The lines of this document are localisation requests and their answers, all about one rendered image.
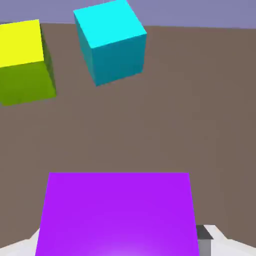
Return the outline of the small purple cube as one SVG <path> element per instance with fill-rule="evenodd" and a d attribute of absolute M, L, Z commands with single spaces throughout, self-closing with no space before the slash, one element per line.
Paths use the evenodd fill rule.
<path fill-rule="evenodd" d="M 35 256 L 200 256 L 190 175 L 51 172 Z"/>

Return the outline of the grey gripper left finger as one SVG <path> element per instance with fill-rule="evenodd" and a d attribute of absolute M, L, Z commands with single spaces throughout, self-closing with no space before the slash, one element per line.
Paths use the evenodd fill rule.
<path fill-rule="evenodd" d="M 0 256 L 35 256 L 40 229 L 29 239 L 0 248 Z"/>

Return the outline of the small cyan cube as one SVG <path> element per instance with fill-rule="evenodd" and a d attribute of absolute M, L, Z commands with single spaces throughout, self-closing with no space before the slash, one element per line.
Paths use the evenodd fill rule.
<path fill-rule="evenodd" d="M 79 45 L 96 86 L 143 71 L 147 32 L 127 0 L 73 12 Z"/>

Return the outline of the small yellow cube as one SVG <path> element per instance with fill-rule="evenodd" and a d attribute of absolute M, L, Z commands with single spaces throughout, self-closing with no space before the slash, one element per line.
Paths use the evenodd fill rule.
<path fill-rule="evenodd" d="M 39 20 L 0 24 L 0 104 L 56 95 L 53 62 Z"/>

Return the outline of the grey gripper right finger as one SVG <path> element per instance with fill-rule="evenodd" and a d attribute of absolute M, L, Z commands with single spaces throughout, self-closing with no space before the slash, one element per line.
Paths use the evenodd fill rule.
<path fill-rule="evenodd" d="M 256 256 L 256 247 L 229 239 L 216 225 L 196 225 L 199 256 Z"/>

